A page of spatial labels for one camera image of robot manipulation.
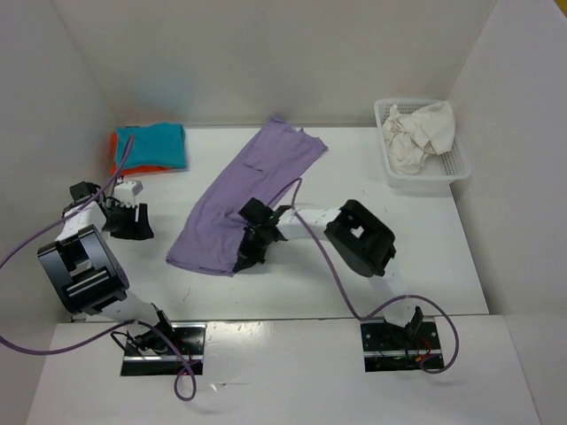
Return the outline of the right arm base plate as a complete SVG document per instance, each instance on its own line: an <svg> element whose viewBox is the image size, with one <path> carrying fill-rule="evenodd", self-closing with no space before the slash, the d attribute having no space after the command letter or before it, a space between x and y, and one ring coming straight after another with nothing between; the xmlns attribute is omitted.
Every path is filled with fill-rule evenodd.
<svg viewBox="0 0 567 425"><path fill-rule="evenodd" d="M420 364L432 370L445 366L434 321L423 322L413 338L383 321L362 323L361 343L367 373L419 370Z"/></svg>

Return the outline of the lavender t shirt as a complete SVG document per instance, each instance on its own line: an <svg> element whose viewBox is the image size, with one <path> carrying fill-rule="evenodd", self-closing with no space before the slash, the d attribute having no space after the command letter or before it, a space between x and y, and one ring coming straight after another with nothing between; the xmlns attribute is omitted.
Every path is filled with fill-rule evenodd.
<svg viewBox="0 0 567 425"><path fill-rule="evenodd" d="M327 150L305 130L268 120L193 206L166 262L191 272L232 276L245 236L240 210L253 198L265 205L279 201L283 188Z"/></svg>

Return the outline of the teal t shirt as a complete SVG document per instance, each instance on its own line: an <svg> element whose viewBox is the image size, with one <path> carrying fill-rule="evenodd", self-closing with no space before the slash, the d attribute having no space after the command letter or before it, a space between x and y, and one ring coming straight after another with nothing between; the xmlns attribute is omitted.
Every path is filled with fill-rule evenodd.
<svg viewBox="0 0 567 425"><path fill-rule="evenodd" d="M181 124L161 122L145 127L118 127L114 132L118 136L116 166L122 160L130 137L134 138L134 143L124 167L147 165L184 169L187 166L185 132Z"/></svg>

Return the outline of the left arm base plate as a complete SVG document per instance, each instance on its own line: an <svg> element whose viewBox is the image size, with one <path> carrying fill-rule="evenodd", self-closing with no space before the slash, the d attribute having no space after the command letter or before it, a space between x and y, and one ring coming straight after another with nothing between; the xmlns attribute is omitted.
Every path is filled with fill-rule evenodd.
<svg viewBox="0 0 567 425"><path fill-rule="evenodd" d="M194 375L203 374L205 351L205 323L174 324L172 340L176 349L190 363ZM166 344L160 343L159 351L143 351L131 342L124 332L118 332L115 339L124 348L120 375L135 376L175 376L178 373L188 375L183 364Z"/></svg>

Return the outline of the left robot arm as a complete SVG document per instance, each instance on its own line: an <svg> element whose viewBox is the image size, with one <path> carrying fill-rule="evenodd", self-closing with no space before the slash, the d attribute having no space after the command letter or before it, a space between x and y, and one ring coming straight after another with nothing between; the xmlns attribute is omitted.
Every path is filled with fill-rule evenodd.
<svg viewBox="0 0 567 425"><path fill-rule="evenodd" d="M126 272L111 251L106 238L144 241L154 237L148 205L137 203L143 184L120 178L110 195L92 182L70 187L73 202L62 214L64 227L54 242L37 252L37 257L65 309L73 316L101 316L115 322L131 321L132 343L140 352L162 354L167 344L143 327L152 325L168 339L175 331L155 304L134 294Z"/></svg>

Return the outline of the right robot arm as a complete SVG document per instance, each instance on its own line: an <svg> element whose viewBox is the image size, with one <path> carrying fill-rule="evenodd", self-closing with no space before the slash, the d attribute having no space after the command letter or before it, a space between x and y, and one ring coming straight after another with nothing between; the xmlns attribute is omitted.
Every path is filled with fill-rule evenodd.
<svg viewBox="0 0 567 425"><path fill-rule="evenodd" d="M398 343L411 344L423 323L422 309L385 279L386 268L396 255L394 233L360 202L350 199L337 208L296 209L280 205L275 209L259 199L249 200L239 211L245 232L238 247L234 273L265 261L268 247L280 241L311 239L320 249L339 292L353 317L368 321L382 315L387 331ZM339 281L338 271L322 243L332 245L338 256L355 274L385 296L384 308L365 316L358 314Z"/></svg>

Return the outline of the orange t shirt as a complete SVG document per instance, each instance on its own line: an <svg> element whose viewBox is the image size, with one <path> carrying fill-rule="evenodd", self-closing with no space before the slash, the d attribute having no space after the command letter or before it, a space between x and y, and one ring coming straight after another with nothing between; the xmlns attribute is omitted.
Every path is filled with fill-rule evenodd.
<svg viewBox="0 0 567 425"><path fill-rule="evenodd" d="M110 137L110 144L112 149L113 158L115 158L115 154L117 153L118 147L118 136L116 132L112 132ZM160 173L160 172L167 172L171 171L172 167L167 166L135 166L126 168L124 167L120 172L120 176L132 175L132 174L151 174L151 173Z"/></svg>

